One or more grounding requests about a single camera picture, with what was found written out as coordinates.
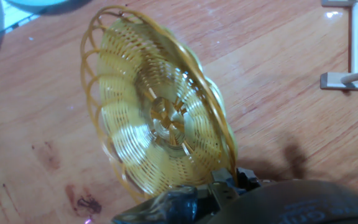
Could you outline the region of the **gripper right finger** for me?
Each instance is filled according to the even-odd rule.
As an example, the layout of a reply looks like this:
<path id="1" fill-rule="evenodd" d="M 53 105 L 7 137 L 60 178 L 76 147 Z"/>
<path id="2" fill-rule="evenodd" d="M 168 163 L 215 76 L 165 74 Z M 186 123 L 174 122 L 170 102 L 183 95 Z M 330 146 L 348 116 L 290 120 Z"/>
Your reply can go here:
<path id="1" fill-rule="evenodd" d="M 239 188 L 253 190 L 260 187 L 260 182 L 254 171 L 242 167 L 237 168 L 237 183 Z"/>

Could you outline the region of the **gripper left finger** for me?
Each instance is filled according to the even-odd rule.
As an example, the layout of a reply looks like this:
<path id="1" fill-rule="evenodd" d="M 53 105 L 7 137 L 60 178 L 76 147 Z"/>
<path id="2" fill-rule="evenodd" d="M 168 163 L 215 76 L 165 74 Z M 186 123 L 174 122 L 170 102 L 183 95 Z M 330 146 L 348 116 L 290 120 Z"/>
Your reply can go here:
<path id="1" fill-rule="evenodd" d="M 228 170 L 212 171 L 211 175 L 211 183 L 197 187 L 198 207 L 225 207 L 239 198 L 233 187 L 234 179 Z"/>

